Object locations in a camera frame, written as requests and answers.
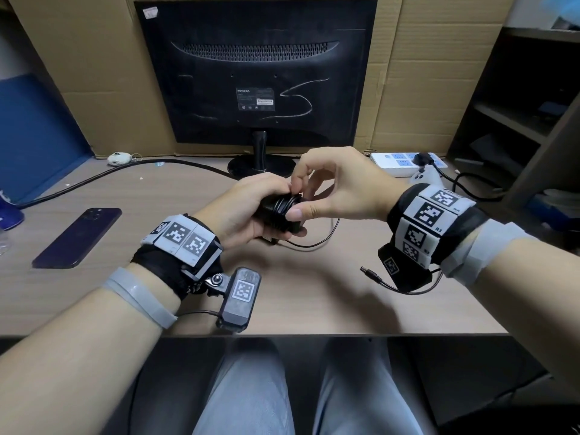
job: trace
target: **monitor stand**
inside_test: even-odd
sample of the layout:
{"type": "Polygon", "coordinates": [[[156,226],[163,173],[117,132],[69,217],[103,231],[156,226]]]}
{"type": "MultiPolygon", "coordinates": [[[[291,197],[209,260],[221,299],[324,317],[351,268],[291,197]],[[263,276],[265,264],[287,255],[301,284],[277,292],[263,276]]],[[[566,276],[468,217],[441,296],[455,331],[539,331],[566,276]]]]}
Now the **monitor stand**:
{"type": "Polygon", "coordinates": [[[283,177],[292,175],[296,162],[290,157],[266,154],[267,138],[266,131],[253,131],[253,155],[238,155],[228,163],[227,170],[236,180],[263,172],[272,172],[283,177]]]}

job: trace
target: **purple smartphone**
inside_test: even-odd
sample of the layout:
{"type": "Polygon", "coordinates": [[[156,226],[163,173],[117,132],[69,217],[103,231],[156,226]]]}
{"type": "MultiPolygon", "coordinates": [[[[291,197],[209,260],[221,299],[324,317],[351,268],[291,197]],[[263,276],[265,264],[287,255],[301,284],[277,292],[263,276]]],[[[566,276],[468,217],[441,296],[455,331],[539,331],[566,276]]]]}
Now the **purple smartphone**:
{"type": "Polygon", "coordinates": [[[76,267],[121,216],[117,208],[87,209],[34,258],[35,269],[76,267]]]}

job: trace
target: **monitor base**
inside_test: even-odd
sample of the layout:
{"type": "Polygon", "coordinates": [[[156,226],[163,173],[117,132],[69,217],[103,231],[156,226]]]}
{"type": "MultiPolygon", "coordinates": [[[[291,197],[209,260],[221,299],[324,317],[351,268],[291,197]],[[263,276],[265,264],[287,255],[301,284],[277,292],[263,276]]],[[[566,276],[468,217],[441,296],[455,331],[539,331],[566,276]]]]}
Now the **monitor base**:
{"type": "Polygon", "coordinates": [[[236,180],[261,174],[263,172],[272,172],[273,174],[282,177],[289,177],[292,175],[294,167],[296,166],[296,162],[292,158],[281,155],[266,154],[265,160],[265,169],[255,169],[253,155],[238,155],[230,160],[227,165],[227,171],[233,175],[236,180]]]}

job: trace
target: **hand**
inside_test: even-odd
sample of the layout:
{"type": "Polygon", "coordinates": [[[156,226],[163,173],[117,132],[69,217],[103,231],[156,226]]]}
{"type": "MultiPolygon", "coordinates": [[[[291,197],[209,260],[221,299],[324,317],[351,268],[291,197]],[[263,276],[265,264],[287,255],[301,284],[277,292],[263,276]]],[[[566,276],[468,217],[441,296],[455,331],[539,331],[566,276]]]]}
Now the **hand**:
{"type": "Polygon", "coordinates": [[[292,193],[303,192],[303,197],[310,201],[294,205],[286,213],[286,219],[386,221],[389,211],[408,187],[353,147],[315,148],[301,157],[292,174],[292,193]],[[323,182],[333,179],[330,188],[315,196],[323,182]]]}
{"type": "MultiPolygon", "coordinates": [[[[290,183],[285,178],[270,172],[245,177],[193,217],[216,234],[224,249],[246,244],[252,238],[262,235],[289,240],[292,237],[290,232],[280,232],[252,218],[262,198],[289,192],[290,183]]],[[[306,235],[306,230],[301,230],[296,234],[299,237],[304,235],[306,235]]]]}

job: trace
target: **white power strip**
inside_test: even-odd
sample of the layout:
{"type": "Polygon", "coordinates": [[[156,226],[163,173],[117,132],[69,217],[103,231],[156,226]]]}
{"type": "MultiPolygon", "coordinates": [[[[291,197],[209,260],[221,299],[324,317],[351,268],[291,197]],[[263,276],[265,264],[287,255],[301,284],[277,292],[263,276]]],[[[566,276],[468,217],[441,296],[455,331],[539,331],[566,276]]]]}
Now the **white power strip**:
{"type": "MultiPolygon", "coordinates": [[[[418,153],[372,153],[371,160],[394,177],[411,177],[419,170],[419,167],[413,163],[413,157],[416,154],[418,153]]],[[[445,162],[434,153],[429,153],[429,155],[435,160],[438,168],[447,167],[445,162]]]]}

